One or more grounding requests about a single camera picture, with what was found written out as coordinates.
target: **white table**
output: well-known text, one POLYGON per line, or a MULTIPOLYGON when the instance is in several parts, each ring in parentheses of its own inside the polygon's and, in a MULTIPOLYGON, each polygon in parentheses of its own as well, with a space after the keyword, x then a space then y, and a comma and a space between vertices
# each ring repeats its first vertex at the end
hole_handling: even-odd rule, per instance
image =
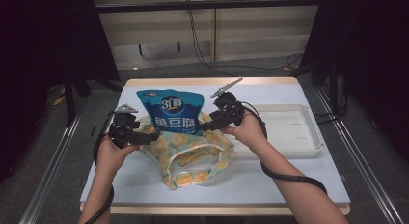
MULTIPOLYGON (((236 78, 175 78, 132 79, 123 88, 118 106, 128 104, 139 110, 137 117, 148 115, 136 92, 146 89, 175 89, 204 95, 203 111, 216 109, 217 89, 236 78)), ((229 89, 238 100, 251 104, 303 104, 309 106, 295 78, 243 78, 229 89)), ((324 144, 313 158, 290 158, 304 174, 321 181, 329 197, 343 214, 350 211, 349 197, 334 161, 324 144)), ((95 166, 92 165, 80 199, 85 203, 95 166)), ((288 215, 291 211, 279 190, 265 176, 254 158, 235 158, 231 166, 213 179, 200 185, 170 190, 161 180, 156 161, 143 152, 131 154, 114 180, 115 198, 112 213, 149 215, 288 215)))

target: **human hand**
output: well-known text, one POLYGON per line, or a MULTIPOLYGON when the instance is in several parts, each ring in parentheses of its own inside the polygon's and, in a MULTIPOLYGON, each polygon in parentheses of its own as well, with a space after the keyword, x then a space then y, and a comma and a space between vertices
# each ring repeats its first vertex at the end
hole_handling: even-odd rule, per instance
POLYGON ((230 134, 249 147, 251 150, 267 141, 262 132, 258 119, 249 111, 243 114, 243 121, 237 127, 226 126, 220 129, 224 134, 230 134))
POLYGON ((139 148, 139 145, 130 145, 120 149, 112 142, 109 135, 105 135, 99 144, 96 169, 114 177, 123 166, 126 157, 132 152, 139 150, 139 148))

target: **snack bag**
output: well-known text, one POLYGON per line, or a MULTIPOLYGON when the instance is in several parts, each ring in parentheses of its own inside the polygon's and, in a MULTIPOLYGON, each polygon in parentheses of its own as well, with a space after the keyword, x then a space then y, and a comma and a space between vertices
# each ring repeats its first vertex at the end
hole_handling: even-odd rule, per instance
MULTIPOLYGON (((208 122, 211 118, 201 112, 199 120, 208 122)), ((150 117, 143 117, 140 122, 142 132, 154 131, 150 117)), ((233 143, 219 130, 203 131, 202 136, 162 131, 156 141, 142 146, 140 150, 156 160, 162 181, 170 189, 210 180, 225 171, 234 156, 233 143), (202 169, 188 169, 188 165, 207 156, 216 158, 217 162, 202 169), (174 171, 172 168, 175 166, 183 170, 174 171)))
POLYGON ((202 135, 198 116, 204 105, 200 94, 176 90, 144 90, 137 96, 153 125, 163 131, 202 135))

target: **metal rod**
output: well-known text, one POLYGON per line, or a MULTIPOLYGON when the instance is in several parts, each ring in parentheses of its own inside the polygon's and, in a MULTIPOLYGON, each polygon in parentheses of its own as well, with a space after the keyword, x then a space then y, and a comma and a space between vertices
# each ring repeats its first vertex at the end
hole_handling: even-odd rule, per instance
POLYGON ((337 63, 332 61, 330 69, 330 104, 334 114, 339 115, 338 108, 338 71, 337 63))
MULTIPOLYGON (((333 114, 334 111, 332 110, 332 107, 330 105, 330 99, 328 98, 328 95, 324 92, 322 88, 318 88, 316 92, 318 93, 322 105, 327 110, 327 112, 330 113, 330 117, 332 119, 335 119, 336 116, 333 114)), ((334 120, 333 124, 336 130, 338 131, 340 138, 342 139, 350 156, 354 160, 355 165, 360 171, 361 176, 366 182, 368 189, 372 193, 373 198, 375 199, 379 208, 382 210, 386 219, 388 220, 388 223, 403 224, 403 220, 400 217, 400 214, 397 211, 397 208, 395 207, 393 200, 385 191, 379 180, 376 178, 375 174, 368 165, 366 159, 364 158, 358 145, 352 138, 351 134, 349 133, 349 130, 346 128, 343 121, 340 119, 334 120)))
POLYGON ((322 0, 218 0, 150 4, 98 5, 99 13, 128 13, 172 10, 235 9, 259 7, 292 7, 319 5, 322 0))
POLYGON ((69 147, 69 143, 72 139, 72 136, 75 133, 75 130, 78 126, 80 117, 86 105, 86 101, 87 98, 84 98, 84 100, 80 102, 80 104, 78 105, 80 106, 79 112, 75 116, 74 120, 71 122, 71 125, 66 127, 63 137, 61 138, 60 144, 58 145, 57 150, 53 155, 48 165, 48 168, 44 173, 44 176, 42 177, 42 180, 36 190, 36 193, 32 197, 29 205, 27 206, 25 212, 23 213, 19 221, 19 224, 36 223, 40 215, 41 208, 48 195, 48 192, 51 189, 52 183, 54 182, 54 179, 57 177, 58 170, 69 147))

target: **black cable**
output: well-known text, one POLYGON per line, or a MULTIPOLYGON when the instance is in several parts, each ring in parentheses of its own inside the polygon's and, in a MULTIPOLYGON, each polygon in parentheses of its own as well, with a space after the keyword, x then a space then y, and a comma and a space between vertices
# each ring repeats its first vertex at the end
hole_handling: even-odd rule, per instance
POLYGON ((111 191, 109 192, 108 199, 106 200, 105 204, 102 206, 101 210, 99 210, 85 224, 95 223, 109 209, 109 207, 111 207, 111 204, 112 204, 113 200, 114 200, 114 187, 111 186, 111 191))
POLYGON ((276 180, 281 180, 281 181, 288 181, 288 182, 302 182, 302 183, 309 183, 312 185, 315 185, 319 187, 324 193, 327 193, 327 189, 325 188, 324 184, 322 184, 320 181, 314 179, 314 178, 309 178, 309 177, 304 177, 304 176, 291 176, 291 175, 283 175, 283 174, 277 174, 269 171, 265 165, 260 162, 261 164, 261 169, 262 172, 264 172, 265 175, 272 179, 276 180))
POLYGON ((257 109, 250 103, 245 102, 245 101, 240 101, 243 104, 249 105, 250 107, 252 107, 253 110, 249 109, 248 107, 244 106, 244 109, 249 111, 250 113, 252 113, 252 115, 254 115, 256 117, 256 119, 259 121, 259 125, 261 126, 261 130, 262 133, 264 134, 265 138, 267 139, 267 128, 265 127, 265 122, 261 119, 261 116, 259 115, 259 112, 257 111, 257 109))
POLYGON ((222 72, 219 70, 214 69, 213 67, 211 67, 204 59, 201 48, 199 47, 199 41, 198 41, 198 36, 196 35, 196 29, 195 29, 195 21, 193 20, 193 15, 192 15, 192 11, 188 10, 189 12, 189 16, 190 16, 190 27, 192 29, 192 36, 193 36, 193 47, 195 48, 195 53, 196 53, 196 57, 198 58, 199 62, 201 62, 203 65, 205 65, 206 67, 208 67, 210 70, 218 72, 218 73, 223 73, 227 76, 232 76, 232 77, 239 77, 237 75, 231 74, 231 73, 227 73, 227 72, 222 72))
POLYGON ((96 141, 95 141, 95 145, 94 145, 94 164, 95 164, 95 165, 96 165, 96 160, 97 160, 97 158, 98 158, 99 145, 100 145, 100 143, 101 143, 103 137, 105 136, 105 130, 106 130, 107 127, 108 127, 108 122, 111 121, 112 116, 114 115, 114 113, 115 113, 115 112, 114 112, 113 110, 111 110, 111 111, 108 113, 108 115, 107 115, 106 118, 105 118, 105 121, 103 122, 101 131, 99 132, 99 135, 98 135, 98 138, 97 138, 96 141))
POLYGON ((346 114, 346 111, 348 109, 348 91, 347 91, 347 85, 345 81, 342 82, 342 94, 341 94, 341 101, 339 102, 339 106, 340 106, 339 113, 328 112, 325 114, 314 114, 315 116, 318 116, 318 118, 315 118, 315 120, 317 121, 316 123, 318 125, 327 124, 327 123, 330 123, 330 122, 333 122, 335 120, 342 118, 346 114), (334 116, 334 117, 332 117, 331 119, 319 122, 320 119, 326 116, 334 116))
POLYGON ((276 68, 264 68, 264 67, 253 67, 253 66, 244 66, 244 65, 223 65, 223 66, 212 66, 209 65, 202 54, 202 51, 199 47, 199 41, 198 41, 198 37, 196 35, 196 29, 195 29, 195 21, 193 19, 193 14, 191 10, 188 10, 189 12, 189 17, 190 17, 190 26, 192 29, 192 36, 193 36, 193 46, 195 48, 195 53, 196 53, 196 57, 198 58, 199 62, 202 63, 203 65, 205 65, 206 67, 208 67, 210 70, 213 70, 215 72, 219 72, 219 73, 223 73, 225 75, 228 76, 234 76, 234 77, 238 77, 236 75, 233 75, 231 73, 227 73, 227 72, 222 72, 219 70, 216 70, 215 68, 250 68, 250 69, 257 69, 257 70, 280 70, 283 69, 285 67, 290 67, 294 62, 296 62, 301 56, 303 56, 303 53, 296 53, 296 54, 291 54, 289 56, 287 56, 287 64, 285 66, 280 66, 280 67, 276 67, 276 68), (299 55, 297 56, 297 58, 295 58, 294 60, 292 60, 291 62, 289 61, 289 58, 295 55, 299 55))

